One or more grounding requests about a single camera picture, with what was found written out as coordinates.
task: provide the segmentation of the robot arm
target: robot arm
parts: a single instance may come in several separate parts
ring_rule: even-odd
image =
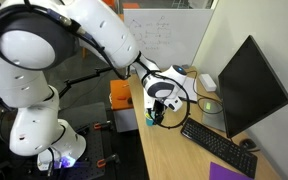
[[[161,72],[141,55],[134,37],[101,0],[7,0],[0,8],[0,104],[18,108],[10,149],[22,156],[38,154],[40,170],[51,162],[72,167],[85,140],[65,120],[58,120],[59,96],[42,70],[52,68],[86,47],[115,68],[134,66],[151,97],[172,110],[186,74],[178,66]]]

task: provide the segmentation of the white wall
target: white wall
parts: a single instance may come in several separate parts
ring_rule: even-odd
[[[193,63],[217,82],[253,35],[288,91],[288,0],[220,0]],[[250,129],[283,179],[288,179],[288,105]]]

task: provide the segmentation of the black keyboard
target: black keyboard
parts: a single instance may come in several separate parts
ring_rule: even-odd
[[[181,133],[250,178],[255,177],[257,157],[199,122],[188,118]]]

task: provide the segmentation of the wooden desk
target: wooden desk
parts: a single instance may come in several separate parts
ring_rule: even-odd
[[[181,128],[168,130],[159,126],[147,126],[144,116],[143,87],[137,75],[132,75],[128,81],[146,165],[151,180],[208,180],[210,162],[215,162],[240,173],[223,160],[181,135]],[[217,98],[215,93],[207,93],[199,80],[197,80],[197,91],[202,95]],[[162,124],[175,125],[179,123],[185,114],[185,103],[186,102],[183,102],[183,107],[177,112],[172,112],[168,109]],[[202,113],[197,104],[191,103],[190,117],[199,122],[201,121]],[[217,130],[214,131],[225,137],[225,133]],[[234,137],[233,140],[235,143],[238,143],[245,137],[246,134],[240,134]],[[255,152],[254,154],[258,157],[255,179],[280,179],[261,152]]]

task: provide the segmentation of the computer monitor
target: computer monitor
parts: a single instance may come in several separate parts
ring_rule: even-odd
[[[218,80],[228,138],[288,104],[288,93],[252,36],[245,40]]]

